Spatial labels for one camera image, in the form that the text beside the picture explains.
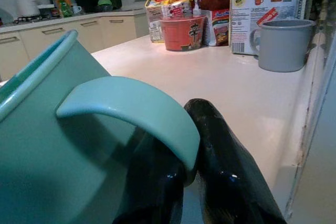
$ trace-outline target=kitchen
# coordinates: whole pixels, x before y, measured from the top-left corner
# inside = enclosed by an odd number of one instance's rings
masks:
[[[3,1],[8,1],[11,7],[9,4],[3,5]],[[0,8],[16,17],[15,7],[13,7],[15,1],[1,0]],[[85,48],[86,42],[89,42],[89,46],[95,44],[96,41],[102,42],[98,47],[86,49],[111,75],[125,76],[149,83],[172,96],[181,105],[191,98],[210,100],[253,155],[288,222],[310,223],[303,222],[302,216],[296,216],[295,208],[288,208],[288,202],[293,201],[293,184],[297,182],[296,175],[302,167],[303,161],[298,161],[298,154],[301,153],[304,156],[304,152],[307,151],[301,148],[304,143],[302,138],[307,137],[303,129],[309,124],[309,117],[313,118],[311,111],[318,110],[315,102],[317,103],[321,95],[320,84],[323,83],[322,79],[328,72],[328,67],[331,68],[332,65],[332,63],[328,65],[324,62],[328,51],[324,51],[323,45],[319,45],[319,40],[323,39],[323,35],[315,36],[314,43],[319,46],[310,52],[308,62],[303,69],[292,73],[275,73],[260,69],[255,57],[233,54],[227,46],[202,47],[187,52],[167,51],[164,44],[151,43],[148,36],[143,37],[148,34],[148,23],[145,10],[138,8],[141,8],[144,2],[122,0],[122,3],[123,10],[88,14],[84,19],[78,16],[68,17],[65,18],[68,20],[65,23],[57,19],[45,21],[45,25],[42,21],[0,27],[0,36],[10,34],[10,37],[16,37],[22,41],[22,45],[14,45],[5,49],[2,49],[0,45],[1,55],[5,54],[5,50],[18,52],[17,56],[20,52],[26,55],[27,58],[24,61],[10,59],[15,63],[22,62],[19,67],[14,67],[12,70],[17,72],[40,52],[35,40],[38,43],[44,43],[41,49],[43,50],[61,35],[61,33],[55,33],[52,34],[54,37],[50,40],[43,40],[39,37],[43,34],[40,30],[46,31],[44,26],[47,26],[47,30],[58,29],[61,24],[64,31],[73,29],[73,27],[79,30],[79,41]],[[136,27],[137,16],[140,16],[139,24],[142,25],[138,29]],[[107,18],[107,24],[124,25],[127,23],[131,27],[129,23],[132,23],[132,36],[118,41],[113,38],[116,36],[113,31],[108,39],[104,39],[104,36],[111,32],[104,31],[106,27],[106,23],[102,23],[104,18]],[[123,20],[123,22],[110,23],[112,19]],[[94,21],[97,22],[88,26],[89,35],[81,38],[81,29],[83,29],[81,24]],[[80,24],[72,26],[72,22],[80,22]],[[31,32],[34,29],[40,30],[38,33],[25,35],[26,31]],[[119,26],[116,30],[118,34],[116,37],[119,39],[123,36],[123,28]],[[116,42],[112,45],[105,44],[105,41],[112,40]],[[9,79],[10,75],[11,73],[8,73],[2,80]],[[321,192],[321,195],[326,198],[326,193]],[[203,223],[195,185],[185,191],[184,204],[182,223]],[[298,209],[297,212],[302,211],[299,205],[293,205]],[[313,210],[310,208],[312,215],[314,211],[317,215],[321,211],[326,211],[319,209],[315,204],[311,204],[310,207],[313,208]],[[335,216],[332,212],[327,214],[329,214],[329,219],[326,216],[320,217],[320,219],[314,219],[315,223],[332,223],[331,220]]]

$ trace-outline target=white kettle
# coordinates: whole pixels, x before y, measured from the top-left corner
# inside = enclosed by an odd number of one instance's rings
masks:
[[[18,15],[21,17],[32,17],[40,15],[35,0],[17,0]]]

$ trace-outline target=cabinet drawer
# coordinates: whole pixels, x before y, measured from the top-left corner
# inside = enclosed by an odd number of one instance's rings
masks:
[[[10,79],[29,62],[18,32],[0,34],[0,81]]]
[[[104,49],[99,21],[100,20],[98,18],[95,18],[68,23],[69,29],[77,30],[78,41],[90,53]]]
[[[22,41],[30,60],[36,58],[50,44],[58,40],[66,31],[68,31],[67,24],[20,31]]]
[[[100,21],[105,48],[115,46],[137,37],[133,17],[102,17]]]

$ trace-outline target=kitchen counter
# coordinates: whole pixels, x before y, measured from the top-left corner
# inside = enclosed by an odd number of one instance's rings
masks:
[[[146,13],[146,10],[144,8],[138,8],[138,9],[132,9],[132,10],[120,9],[120,10],[114,10],[112,12],[84,14],[84,15],[72,16],[72,17],[67,17],[67,18],[56,18],[56,19],[38,21],[38,22],[33,22],[33,23],[28,23],[28,24],[21,24],[21,25],[20,24],[4,25],[0,27],[0,34],[7,33],[10,31],[20,31],[20,30],[25,30],[25,29],[37,28],[41,26],[62,24],[66,22],[78,21],[78,20],[88,19],[88,18],[113,17],[113,16],[135,16],[135,15],[144,14],[144,13]]]
[[[210,100],[251,152],[284,209],[299,162],[316,56],[300,71],[276,73],[229,47],[173,52],[151,43],[149,36],[92,55],[111,75],[147,82],[181,105],[192,98]]]

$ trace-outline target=instant noodle cup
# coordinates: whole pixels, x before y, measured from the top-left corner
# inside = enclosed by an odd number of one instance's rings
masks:
[[[167,50],[188,51],[202,45],[205,16],[161,19],[161,28]]]

